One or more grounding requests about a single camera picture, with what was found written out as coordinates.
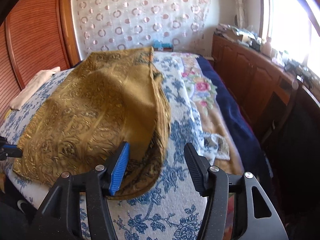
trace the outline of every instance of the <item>window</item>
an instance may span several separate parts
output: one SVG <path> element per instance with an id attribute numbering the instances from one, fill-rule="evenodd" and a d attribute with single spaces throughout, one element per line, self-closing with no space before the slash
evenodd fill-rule
<path id="1" fill-rule="evenodd" d="M 288 51 L 292 59 L 320 76 L 320 37 L 297 0 L 273 0 L 268 28 L 273 48 Z"/>

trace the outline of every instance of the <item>floral blanket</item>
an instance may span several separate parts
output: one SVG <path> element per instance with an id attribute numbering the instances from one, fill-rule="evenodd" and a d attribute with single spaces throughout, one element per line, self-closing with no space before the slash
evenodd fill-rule
<path id="1" fill-rule="evenodd" d="M 111 217 L 119 239 L 195 239 L 204 214 L 206 198 L 194 190 L 183 148 L 192 142 L 198 153 L 209 155 L 214 161 L 218 147 L 204 143 L 200 115 L 189 96 L 182 79 L 186 62 L 173 53 L 155 52 L 154 65 L 164 75 L 162 84 L 171 107 L 171 133 L 167 147 L 167 160 L 155 186 L 144 195 L 125 201 L 108 200 Z M 33 114 L 72 70 L 54 75 L 44 84 L 20 111 L 13 111 L 0 128 L 0 135 L 10 143 L 17 143 Z M 27 181 L 12 172 L 12 160 L 0 162 L 13 184 L 36 208 L 39 207 L 48 188 L 35 181 Z M 80 198 L 83 237 L 90 239 L 87 224 L 85 195 Z"/>

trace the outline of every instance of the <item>beige towel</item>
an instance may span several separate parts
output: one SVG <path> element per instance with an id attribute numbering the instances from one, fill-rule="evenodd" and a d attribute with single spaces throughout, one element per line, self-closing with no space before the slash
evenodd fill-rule
<path id="1" fill-rule="evenodd" d="M 53 74 L 60 72 L 60 67 L 51 70 L 40 70 L 26 85 L 26 87 L 11 101 L 10 108 L 20 110 L 21 107 L 46 83 Z"/>

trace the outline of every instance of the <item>metal screw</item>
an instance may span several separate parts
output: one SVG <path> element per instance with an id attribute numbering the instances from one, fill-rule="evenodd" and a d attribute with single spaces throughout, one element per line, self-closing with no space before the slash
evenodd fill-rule
<path id="1" fill-rule="evenodd" d="M 251 172 L 248 172 L 248 171 L 247 171 L 247 172 L 244 173 L 244 175 L 245 175 L 245 177 L 248 178 L 248 179 L 252 179 L 252 178 L 253 178 L 253 174 L 252 174 Z"/>
<path id="2" fill-rule="evenodd" d="M 96 171 L 103 171 L 103 169 L 104 169 L 104 166 L 101 164 L 96 166 Z"/>
<path id="3" fill-rule="evenodd" d="M 212 171 L 212 172 L 218 172 L 218 171 L 219 171 L 219 167 L 217 167 L 217 166 L 211 166 L 211 167 L 210 167 L 210 171 Z"/>
<path id="4" fill-rule="evenodd" d="M 61 173 L 61 177 L 63 177 L 63 178 L 67 178 L 69 176 L 70 176 L 70 173 L 68 171 Z"/>

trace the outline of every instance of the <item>sheer curtain with circles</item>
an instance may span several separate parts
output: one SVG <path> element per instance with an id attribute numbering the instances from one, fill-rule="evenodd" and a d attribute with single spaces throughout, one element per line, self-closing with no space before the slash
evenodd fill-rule
<path id="1" fill-rule="evenodd" d="M 169 42 L 175 51 L 202 53 L 210 0 L 72 0 L 81 59 L 92 51 Z"/>

